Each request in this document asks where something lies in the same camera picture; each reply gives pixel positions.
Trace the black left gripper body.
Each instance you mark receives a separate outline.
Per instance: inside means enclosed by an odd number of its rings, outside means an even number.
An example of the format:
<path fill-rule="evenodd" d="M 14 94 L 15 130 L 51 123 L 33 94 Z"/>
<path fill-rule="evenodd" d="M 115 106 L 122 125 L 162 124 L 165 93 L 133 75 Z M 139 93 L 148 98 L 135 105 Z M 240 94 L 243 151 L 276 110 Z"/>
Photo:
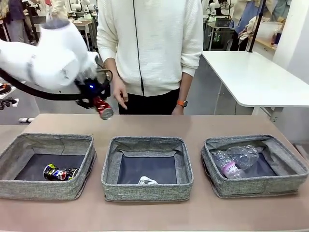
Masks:
<path fill-rule="evenodd" d="M 103 90 L 111 88 L 111 77 L 107 72 L 108 70 L 99 70 L 97 72 L 90 69 L 81 72 L 75 79 L 75 85 L 86 99 L 93 99 L 97 96 L 102 98 Z"/>

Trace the crushed red soda can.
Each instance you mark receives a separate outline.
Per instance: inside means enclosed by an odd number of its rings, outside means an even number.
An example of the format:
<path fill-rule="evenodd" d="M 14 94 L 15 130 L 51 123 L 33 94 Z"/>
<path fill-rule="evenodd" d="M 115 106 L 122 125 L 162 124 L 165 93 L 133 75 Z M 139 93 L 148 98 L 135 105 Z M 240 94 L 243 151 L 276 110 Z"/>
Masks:
<path fill-rule="evenodd" d="M 93 99 L 93 105 L 96 111 L 98 112 L 100 118 L 103 120 L 110 119 L 114 114 L 114 111 L 111 108 L 111 106 L 99 96 Z"/>

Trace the crushed blue soda can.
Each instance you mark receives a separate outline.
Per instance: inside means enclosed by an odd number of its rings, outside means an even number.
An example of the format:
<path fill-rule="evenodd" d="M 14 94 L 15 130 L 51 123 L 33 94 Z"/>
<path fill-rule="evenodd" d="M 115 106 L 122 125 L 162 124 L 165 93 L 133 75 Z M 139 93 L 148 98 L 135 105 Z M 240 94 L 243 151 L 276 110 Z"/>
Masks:
<path fill-rule="evenodd" d="M 78 168 L 59 169 L 54 164 L 48 164 L 43 171 L 43 176 L 50 181 L 69 181 L 77 175 L 78 171 Z"/>

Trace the clear plastic bottle pink label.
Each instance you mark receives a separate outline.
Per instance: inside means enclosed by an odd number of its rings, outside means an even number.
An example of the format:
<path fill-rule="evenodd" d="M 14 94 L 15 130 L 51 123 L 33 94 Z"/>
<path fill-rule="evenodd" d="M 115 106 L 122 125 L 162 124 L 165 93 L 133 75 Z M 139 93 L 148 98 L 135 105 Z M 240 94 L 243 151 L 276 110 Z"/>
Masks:
<path fill-rule="evenodd" d="M 221 150 L 212 153 L 214 162 L 222 174 L 228 179 L 239 179 L 245 176 L 245 173 L 240 169 L 235 161 Z"/>

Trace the person's right forearm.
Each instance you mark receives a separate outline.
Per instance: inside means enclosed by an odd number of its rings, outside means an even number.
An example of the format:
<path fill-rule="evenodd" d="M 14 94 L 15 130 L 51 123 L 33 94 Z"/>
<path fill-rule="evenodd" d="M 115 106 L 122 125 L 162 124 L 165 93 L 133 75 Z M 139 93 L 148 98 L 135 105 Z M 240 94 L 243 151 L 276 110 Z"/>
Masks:
<path fill-rule="evenodd" d="M 106 69 L 111 71 L 113 81 L 121 80 L 121 78 L 118 74 L 118 70 L 117 70 L 117 66 L 116 66 L 116 62 L 115 62 L 114 58 L 107 58 L 104 61 L 104 65 L 105 65 Z"/>

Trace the person's left forearm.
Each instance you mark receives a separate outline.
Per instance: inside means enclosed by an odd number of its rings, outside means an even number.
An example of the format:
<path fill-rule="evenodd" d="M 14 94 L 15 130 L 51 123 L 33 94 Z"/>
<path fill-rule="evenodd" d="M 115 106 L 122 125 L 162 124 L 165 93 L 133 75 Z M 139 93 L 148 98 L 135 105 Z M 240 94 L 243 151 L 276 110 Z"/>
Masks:
<path fill-rule="evenodd" d="M 179 100 L 180 101 L 186 101 L 191 83 L 193 81 L 193 76 L 187 74 L 187 73 L 182 73 L 182 79 L 180 82 L 180 92 L 179 92 Z"/>

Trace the person's right hand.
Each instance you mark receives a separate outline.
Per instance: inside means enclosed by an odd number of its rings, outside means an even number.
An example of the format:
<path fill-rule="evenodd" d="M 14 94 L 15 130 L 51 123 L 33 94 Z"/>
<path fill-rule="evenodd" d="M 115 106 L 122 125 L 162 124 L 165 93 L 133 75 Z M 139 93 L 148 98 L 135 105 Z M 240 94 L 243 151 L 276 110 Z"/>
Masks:
<path fill-rule="evenodd" d="M 113 97 L 117 100 L 120 106 L 122 106 L 122 108 L 127 110 L 126 103 L 128 102 L 128 94 L 124 82 L 121 80 L 120 77 L 115 76 L 112 79 L 112 86 L 113 86 Z"/>

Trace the black trousers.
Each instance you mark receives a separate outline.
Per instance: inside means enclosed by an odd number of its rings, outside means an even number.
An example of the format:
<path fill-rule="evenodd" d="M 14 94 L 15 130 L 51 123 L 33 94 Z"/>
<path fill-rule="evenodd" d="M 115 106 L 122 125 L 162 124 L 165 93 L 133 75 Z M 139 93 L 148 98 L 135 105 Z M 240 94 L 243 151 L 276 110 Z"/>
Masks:
<path fill-rule="evenodd" d="M 127 109 L 118 105 L 120 115 L 171 115 L 177 105 L 180 89 L 163 95 L 145 97 L 128 94 Z"/>

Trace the wooden top background table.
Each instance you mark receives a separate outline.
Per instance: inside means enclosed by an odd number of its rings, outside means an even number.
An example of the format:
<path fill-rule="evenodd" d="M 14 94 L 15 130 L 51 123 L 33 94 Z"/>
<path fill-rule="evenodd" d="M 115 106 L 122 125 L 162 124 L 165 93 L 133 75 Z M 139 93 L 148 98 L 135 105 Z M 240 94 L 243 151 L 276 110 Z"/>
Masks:
<path fill-rule="evenodd" d="M 77 27 L 81 33 L 89 51 L 97 51 L 97 41 L 96 41 L 96 27 L 95 23 L 91 20 L 86 21 L 73 21 L 73 24 Z"/>

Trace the white knit sweater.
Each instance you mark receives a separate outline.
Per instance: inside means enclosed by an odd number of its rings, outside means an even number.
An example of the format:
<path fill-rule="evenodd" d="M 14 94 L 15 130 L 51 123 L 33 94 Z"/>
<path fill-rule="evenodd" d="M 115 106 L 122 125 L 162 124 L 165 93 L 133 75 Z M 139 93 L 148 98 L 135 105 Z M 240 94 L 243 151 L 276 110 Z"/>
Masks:
<path fill-rule="evenodd" d="M 203 50 L 201 0 L 98 0 L 98 51 L 114 58 L 130 94 L 176 90 Z"/>

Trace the bystander in cream jacket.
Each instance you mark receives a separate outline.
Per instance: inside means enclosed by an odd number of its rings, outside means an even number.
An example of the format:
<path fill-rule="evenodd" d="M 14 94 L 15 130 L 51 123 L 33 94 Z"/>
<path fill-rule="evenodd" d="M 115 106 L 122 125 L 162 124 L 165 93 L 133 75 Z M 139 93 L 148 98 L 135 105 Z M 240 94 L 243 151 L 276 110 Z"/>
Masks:
<path fill-rule="evenodd" d="M 50 0 L 50 2 L 50 16 L 52 18 L 68 20 L 66 0 Z"/>

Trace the bystander in purple top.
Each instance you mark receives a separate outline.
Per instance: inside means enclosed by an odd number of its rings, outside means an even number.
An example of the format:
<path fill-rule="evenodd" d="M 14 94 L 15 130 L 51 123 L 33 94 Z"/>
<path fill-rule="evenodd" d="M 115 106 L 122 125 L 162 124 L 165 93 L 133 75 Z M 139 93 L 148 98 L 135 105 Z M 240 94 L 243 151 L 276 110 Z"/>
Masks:
<path fill-rule="evenodd" d="M 20 0 L 9 0 L 9 34 L 12 42 L 25 43 L 27 36 L 24 29 L 24 12 Z"/>

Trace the background workbench with machine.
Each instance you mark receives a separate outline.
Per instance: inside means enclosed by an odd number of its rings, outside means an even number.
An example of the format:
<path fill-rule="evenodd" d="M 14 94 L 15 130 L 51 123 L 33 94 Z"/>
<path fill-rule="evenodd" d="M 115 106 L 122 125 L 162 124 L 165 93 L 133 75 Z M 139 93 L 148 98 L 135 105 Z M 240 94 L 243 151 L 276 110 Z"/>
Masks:
<path fill-rule="evenodd" d="M 233 30 L 227 17 L 209 16 L 204 24 L 204 51 L 226 50 L 232 39 Z"/>

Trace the pile of hanging clothes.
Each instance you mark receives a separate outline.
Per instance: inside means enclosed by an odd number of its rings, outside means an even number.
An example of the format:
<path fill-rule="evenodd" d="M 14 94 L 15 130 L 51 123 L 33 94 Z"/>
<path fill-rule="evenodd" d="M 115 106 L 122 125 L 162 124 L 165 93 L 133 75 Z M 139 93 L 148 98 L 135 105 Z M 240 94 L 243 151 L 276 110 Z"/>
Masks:
<path fill-rule="evenodd" d="M 248 38 L 248 36 L 242 36 L 241 34 L 249 21 L 259 14 L 260 2 L 260 0 L 236 0 L 234 4 L 230 28 L 238 34 L 241 41 Z"/>

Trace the black stand pole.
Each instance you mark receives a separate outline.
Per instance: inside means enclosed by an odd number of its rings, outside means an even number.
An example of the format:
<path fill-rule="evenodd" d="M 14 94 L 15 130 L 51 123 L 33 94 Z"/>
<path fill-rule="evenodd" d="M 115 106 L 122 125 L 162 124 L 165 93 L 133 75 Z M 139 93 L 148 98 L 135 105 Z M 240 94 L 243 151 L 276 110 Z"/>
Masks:
<path fill-rule="evenodd" d="M 258 33 L 258 29 L 259 29 L 259 26 L 260 26 L 260 23 L 261 23 L 261 20 L 262 20 L 262 17 L 263 17 L 265 5 L 266 5 L 266 0 L 263 0 L 262 5 L 261 5 L 261 10 L 260 10 L 260 13 L 258 15 L 257 22 L 255 24 L 255 30 L 254 30 L 254 33 L 253 33 L 253 37 L 252 37 L 250 47 L 249 47 L 249 50 L 248 50 L 249 53 L 253 52 L 254 43 L 255 43 L 256 36 L 257 36 L 257 33 Z"/>

